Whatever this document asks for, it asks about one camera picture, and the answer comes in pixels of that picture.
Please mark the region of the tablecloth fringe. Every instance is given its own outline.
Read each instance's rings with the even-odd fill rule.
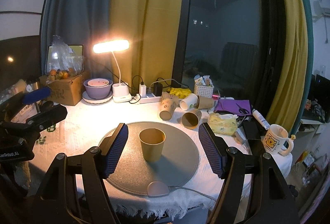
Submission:
[[[215,205],[214,201],[211,201],[210,203],[207,204],[201,204],[200,206],[203,209],[213,209]],[[155,214],[155,217],[160,218],[162,216],[165,215],[165,213],[168,214],[168,216],[172,219],[172,221],[175,218],[181,219],[183,218],[186,214],[188,209],[176,206],[174,208],[171,209],[167,209],[166,207],[158,209],[158,210],[154,210],[154,209],[148,209],[148,211],[142,210],[142,208],[136,208],[136,207],[132,207],[130,206],[129,208],[125,207],[124,205],[116,205],[113,204],[113,209],[115,210],[116,213],[122,213],[125,215],[129,215],[131,217],[134,217],[136,215],[138,215],[138,213],[140,212],[140,217],[150,217],[152,213]]]

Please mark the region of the white bowl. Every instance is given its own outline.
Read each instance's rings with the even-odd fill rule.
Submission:
[[[109,81],[107,79],[96,78],[89,80],[87,84],[90,87],[102,87],[109,85]]]
[[[111,98],[112,98],[112,91],[110,91],[110,93],[104,98],[104,99],[101,99],[101,100],[96,100],[96,99],[93,99],[93,98],[90,98],[87,94],[87,92],[83,92],[82,94],[83,96],[83,99],[88,102],[88,103],[91,103],[91,104],[102,104],[102,103],[105,103],[105,102],[108,102]]]

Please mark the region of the air conditioner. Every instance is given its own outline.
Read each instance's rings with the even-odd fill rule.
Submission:
[[[318,17],[322,15],[326,17],[330,17],[330,8],[323,6],[322,2],[314,1],[314,10],[315,10],[315,14]]]

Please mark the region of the black charger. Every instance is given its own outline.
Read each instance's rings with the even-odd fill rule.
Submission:
[[[163,93],[163,85],[160,82],[155,82],[153,84],[153,94],[155,96],[161,96]]]

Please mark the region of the gray round mat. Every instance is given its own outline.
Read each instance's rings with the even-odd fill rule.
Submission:
[[[146,188],[152,181],[159,180],[168,186],[183,186],[192,178],[198,167],[199,154],[187,134],[160,122],[134,122],[127,126],[128,140],[115,172],[107,179],[109,183],[122,191],[147,196]],[[162,156],[157,162],[148,163],[142,155],[139,133],[146,128],[158,128],[166,135]]]

